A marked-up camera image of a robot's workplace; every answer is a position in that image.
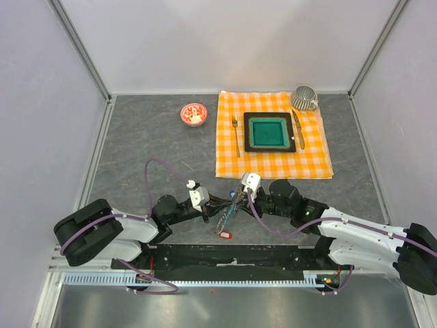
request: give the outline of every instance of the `placemat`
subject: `placemat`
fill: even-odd
[[[296,123],[293,121],[297,151],[294,153],[256,153],[244,151],[243,113],[288,112],[291,93],[237,93],[222,91],[218,99],[216,126],[216,176],[241,178],[245,172],[254,172],[262,178],[329,179],[333,169],[323,129],[320,110],[295,110],[302,125],[305,149],[300,149]],[[232,115],[238,117],[238,145],[241,157],[236,155]]]

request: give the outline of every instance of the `small red item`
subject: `small red item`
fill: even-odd
[[[180,118],[189,126],[203,124],[208,116],[208,110],[202,104],[188,104],[180,111]]]
[[[228,231],[222,231],[219,236],[224,239],[232,239],[232,233]]]

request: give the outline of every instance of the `striped mug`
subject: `striped mug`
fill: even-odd
[[[302,86],[296,89],[292,96],[292,106],[299,111],[315,111],[319,104],[315,92],[310,87]]]

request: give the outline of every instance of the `wall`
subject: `wall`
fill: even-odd
[[[104,100],[45,0],[1,0],[0,317],[30,327]]]
[[[437,236],[437,2],[411,1],[356,95],[393,223]],[[437,309],[437,299],[429,298]]]
[[[396,0],[62,0],[113,93],[348,90]]]

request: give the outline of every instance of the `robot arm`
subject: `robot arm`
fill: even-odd
[[[423,226],[413,223],[404,229],[352,217],[301,196],[286,180],[272,182],[269,194],[260,187],[257,174],[245,174],[240,184],[246,195],[238,202],[238,210],[252,216],[285,217],[296,228],[317,221],[302,232],[321,236],[311,255],[321,269],[332,268],[333,263],[373,269],[400,277],[418,291],[437,294],[437,241]],[[167,238],[172,233],[171,225],[195,217],[203,217],[208,223],[210,217],[233,204],[231,200],[210,195],[198,184],[189,187],[190,198],[184,202],[178,203],[171,195],[162,196],[153,207],[151,218],[121,213],[106,200],[98,200],[60,221],[54,231],[68,263],[82,265],[97,255],[131,261],[142,253],[142,245],[155,245]],[[249,197],[257,213],[252,212]],[[92,228],[72,238],[86,226]],[[71,239],[74,241],[66,247]],[[431,249],[434,255],[421,247]]]

